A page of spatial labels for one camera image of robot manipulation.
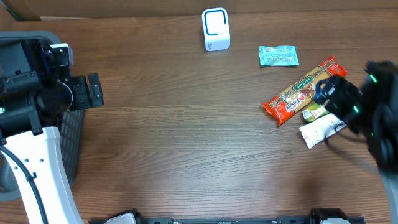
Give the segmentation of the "white tube gold cap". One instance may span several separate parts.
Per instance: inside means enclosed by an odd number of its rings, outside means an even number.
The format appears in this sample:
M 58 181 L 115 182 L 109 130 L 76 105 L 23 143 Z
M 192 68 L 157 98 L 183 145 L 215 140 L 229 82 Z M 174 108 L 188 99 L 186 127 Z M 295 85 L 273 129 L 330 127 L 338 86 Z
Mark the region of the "white tube gold cap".
M 299 131 L 307 147 L 311 149 L 325 138 L 336 134 L 346 124 L 333 114 L 325 115 L 314 122 L 299 127 Z

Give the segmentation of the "teal wet wipes pack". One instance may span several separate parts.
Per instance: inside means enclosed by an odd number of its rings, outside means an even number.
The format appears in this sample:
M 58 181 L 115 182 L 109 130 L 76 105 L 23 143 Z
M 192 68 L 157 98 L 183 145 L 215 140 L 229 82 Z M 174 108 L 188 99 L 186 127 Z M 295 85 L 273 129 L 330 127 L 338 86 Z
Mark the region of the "teal wet wipes pack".
M 259 46 L 259 64 L 262 67 L 290 67 L 300 65 L 295 46 Z

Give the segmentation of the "orange biscuit roll pack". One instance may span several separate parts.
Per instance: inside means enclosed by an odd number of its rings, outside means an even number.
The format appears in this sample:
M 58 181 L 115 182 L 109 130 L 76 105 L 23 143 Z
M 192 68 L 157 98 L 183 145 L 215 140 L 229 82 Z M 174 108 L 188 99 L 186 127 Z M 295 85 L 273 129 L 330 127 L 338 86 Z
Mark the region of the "orange biscuit roll pack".
M 331 55 L 329 59 L 305 74 L 299 81 L 287 87 L 268 102 L 261 103 L 261 105 L 281 126 L 313 101 L 316 94 L 316 84 L 320 80 L 330 78 L 333 75 L 345 77 L 347 71 Z

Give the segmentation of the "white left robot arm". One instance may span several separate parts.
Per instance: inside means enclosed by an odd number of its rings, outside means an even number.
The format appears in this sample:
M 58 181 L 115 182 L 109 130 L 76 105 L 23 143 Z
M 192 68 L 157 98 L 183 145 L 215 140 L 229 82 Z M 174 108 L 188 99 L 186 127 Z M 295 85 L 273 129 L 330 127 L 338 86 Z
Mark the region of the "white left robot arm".
M 72 48 L 39 38 L 1 42 L 1 182 L 13 175 L 31 223 L 81 223 L 62 160 L 77 147 L 67 114 L 103 105 L 97 73 L 74 76 Z

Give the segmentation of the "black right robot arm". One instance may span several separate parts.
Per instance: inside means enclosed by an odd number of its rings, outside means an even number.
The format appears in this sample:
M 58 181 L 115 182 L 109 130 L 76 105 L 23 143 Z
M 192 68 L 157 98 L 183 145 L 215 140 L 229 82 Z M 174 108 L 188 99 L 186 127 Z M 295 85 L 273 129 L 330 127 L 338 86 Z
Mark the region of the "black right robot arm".
M 397 65 L 369 61 L 368 74 L 358 88 L 333 75 L 316 84 L 315 102 L 362 134 L 376 161 L 389 203 L 391 222 L 397 223 Z

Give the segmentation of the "green snack packet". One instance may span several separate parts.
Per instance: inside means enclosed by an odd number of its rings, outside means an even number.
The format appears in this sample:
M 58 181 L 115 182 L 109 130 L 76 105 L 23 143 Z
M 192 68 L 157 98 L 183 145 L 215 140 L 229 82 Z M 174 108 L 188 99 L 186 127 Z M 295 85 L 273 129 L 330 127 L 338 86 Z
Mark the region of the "green snack packet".
M 302 111 L 302 116 L 306 122 L 311 123 L 322 116 L 328 115 L 329 113 L 330 112 L 323 105 L 312 103 Z

